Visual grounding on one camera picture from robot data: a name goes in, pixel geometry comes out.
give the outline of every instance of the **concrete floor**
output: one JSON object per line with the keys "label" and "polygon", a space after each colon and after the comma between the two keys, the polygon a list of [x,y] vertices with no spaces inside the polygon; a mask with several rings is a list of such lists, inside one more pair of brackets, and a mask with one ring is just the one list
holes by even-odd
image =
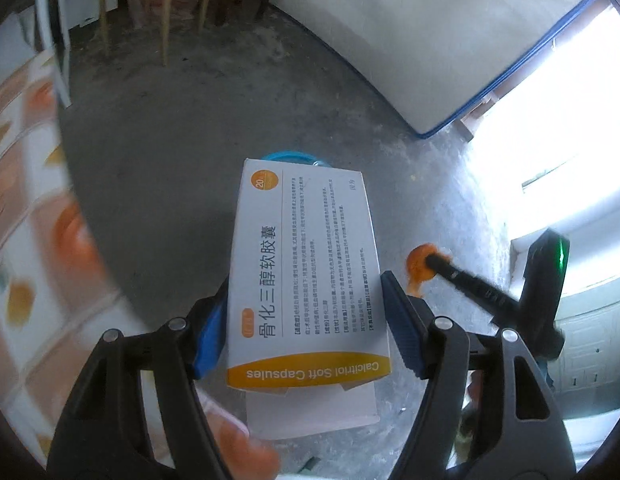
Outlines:
{"label": "concrete floor", "polygon": [[[88,224],[149,326],[216,291],[228,273],[242,163],[279,150],[363,172],[381,269],[403,283],[408,252],[434,242],[506,285],[510,246],[490,164],[453,128],[417,140],[343,59],[277,12],[200,36],[191,21],[174,22],[166,68],[155,25],[131,30],[125,12],[110,15],[108,62],[96,24],[73,38],[73,104],[60,124]],[[446,284],[434,280],[424,293],[435,312],[487,329],[487,316]],[[317,456],[319,476],[388,476],[423,394],[394,346],[392,354],[393,374],[376,383],[382,421],[277,444],[285,472]],[[245,415],[222,370],[205,386]]]}

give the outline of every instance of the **white box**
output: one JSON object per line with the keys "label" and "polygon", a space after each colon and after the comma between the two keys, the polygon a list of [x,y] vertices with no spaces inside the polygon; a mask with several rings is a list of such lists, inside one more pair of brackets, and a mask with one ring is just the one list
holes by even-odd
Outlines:
{"label": "white box", "polygon": [[361,173],[246,160],[228,295],[228,385],[352,387],[391,371]]}

